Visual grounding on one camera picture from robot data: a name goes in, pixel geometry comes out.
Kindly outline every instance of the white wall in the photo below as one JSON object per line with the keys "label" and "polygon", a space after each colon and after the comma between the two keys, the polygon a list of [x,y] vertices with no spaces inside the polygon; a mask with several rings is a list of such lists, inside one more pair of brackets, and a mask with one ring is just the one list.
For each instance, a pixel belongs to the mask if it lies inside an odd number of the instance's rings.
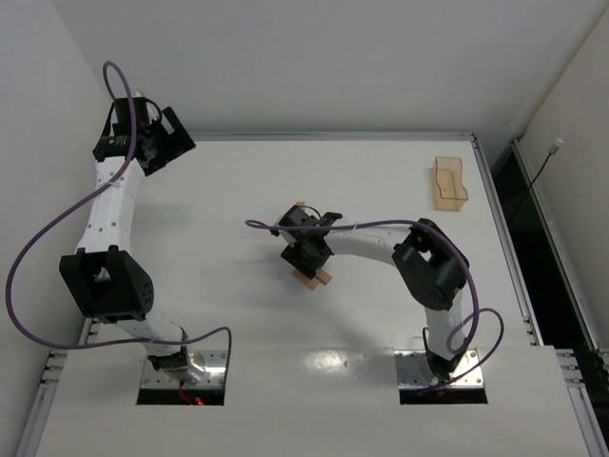
{"label": "white wall", "polygon": [[609,345],[609,12],[522,140],[523,159],[534,173],[557,137],[564,146],[537,189],[573,262],[599,338]]}
{"label": "white wall", "polygon": [[191,131],[468,130],[495,159],[606,0],[53,0]]}
{"label": "white wall", "polygon": [[[0,278],[36,230],[93,186],[91,150],[108,100],[50,0],[3,2],[0,14]],[[34,248],[14,298],[28,328],[72,342],[79,316],[58,272],[86,211]],[[13,455],[48,351],[0,310],[0,456]]]}

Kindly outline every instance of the white table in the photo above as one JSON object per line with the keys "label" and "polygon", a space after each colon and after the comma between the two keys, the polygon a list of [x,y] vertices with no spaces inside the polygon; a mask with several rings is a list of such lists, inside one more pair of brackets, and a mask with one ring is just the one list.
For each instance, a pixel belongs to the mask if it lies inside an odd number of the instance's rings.
{"label": "white table", "polygon": [[[226,404],[136,406],[143,348],[74,351],[36,455],[588,455],[554,350],[530,346],[481,159],[464,140],[207,141],[147,179],[132,254],[155,307],[190,336],[232,328]],[[437,155],[463,160],[460,212],[433,209]],[[446,232],[506,324],[482,368],[488,405],[400,405],[393,349],[422,348],[422,306],[394,268],[358,258],[330,259],[325,288],[294,281],[283,242],[244,220],[274,222],[296,201],[357,221],[426,217]],[[484,353],[497,331],[483,315],[472,347]],[[99,339],[120,336],[104,326]],[[225,347],[224,335],[197,346]],[[349,368],[309,363],[328,349]]]}

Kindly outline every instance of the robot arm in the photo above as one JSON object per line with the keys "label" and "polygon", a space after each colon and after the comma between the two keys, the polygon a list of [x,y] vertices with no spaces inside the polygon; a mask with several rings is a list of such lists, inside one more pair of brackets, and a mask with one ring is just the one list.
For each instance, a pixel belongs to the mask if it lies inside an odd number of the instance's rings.
{"label": "robot arm", "polygon": [[[150,121],[146,99],[135,97],[138,137],[135,158],[115,185],[101,193],[91,206],[85,233],[76,253],[61,258],[59,270],[76,304],[86,317],[113,324],[135,338],[183,341],[186,333],[153,308],[152,280],[131,257],[130,234],[137,192],[146,176],[195,147],[171,108]],[[103,186],[124,164],[128,153],[127,99],[115,101],[117,123],[110,135],[106,126],[93,155],[97,187]],[[187,348],[146,344],[155,369],[186,383],[202,374]]]}
{"label": "robot arm", "polygon": [[[327,212],[321,219],[309,216],[302,208],[292,207],[278,221],[282,227],[330,227],[341,219]],[[431,221],[420,222],[438,230]],[[284,258],[309,279],[316,276],[331,255],[356,255],[386,263],[398,269],[408,290],[425,307],[429,336],[426,355],[432,371],[442,380],[450,378],[463,352],[453,353],[446,341],[462,321],[461,299],[465,276],[452,254],[421,229],[406,227],[358,228],[341,231],[274,231],[288,246]],[[429,253],[427,259],[422,254]],[[454,348],[464,341],[462,330],[453,340]]]}

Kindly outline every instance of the metal mounting plate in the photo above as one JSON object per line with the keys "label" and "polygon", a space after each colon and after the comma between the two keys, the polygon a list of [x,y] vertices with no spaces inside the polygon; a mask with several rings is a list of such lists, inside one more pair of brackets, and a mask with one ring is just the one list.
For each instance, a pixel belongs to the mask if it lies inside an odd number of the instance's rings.
{"label": "metal mounting plate", "polygon": [[[398,371],[398,386],[400,390],[418,390],[432,384],[434,375],[427,364],[424,350],[396,350],[396,370]],[[479,362],[478,352],[469,349],[457,368],[454,376],[459,376],[464,371],[472,368]],[[480,367],[474,369],[467,376],[450,384],[453,389],[484,388],[484,378]]]}
{"label": "metal mounting plate", "polygon": [[[197,357],[205,360],[206,373],[201,381],[196,385],[188,385],[188,388],[200,390],[214,390],[223,388],[226,371],[226,351],[225,350],[197,350],[194,351]],[[168,377],[166,374],[155,371],[152,363],[147,359],[142,371],[141,389],[170,389],[178,388],[178,381]]]}

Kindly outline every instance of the small wooden container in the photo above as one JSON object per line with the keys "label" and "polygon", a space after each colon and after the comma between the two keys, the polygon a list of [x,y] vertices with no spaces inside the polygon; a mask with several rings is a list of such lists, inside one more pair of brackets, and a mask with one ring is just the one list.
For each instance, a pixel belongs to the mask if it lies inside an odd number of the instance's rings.
{"label": "small wooden container", "polygon": [[461,157],[436,157],[431,169],[434,200],[439,211],[459,211],[469,196],[462,183]]}

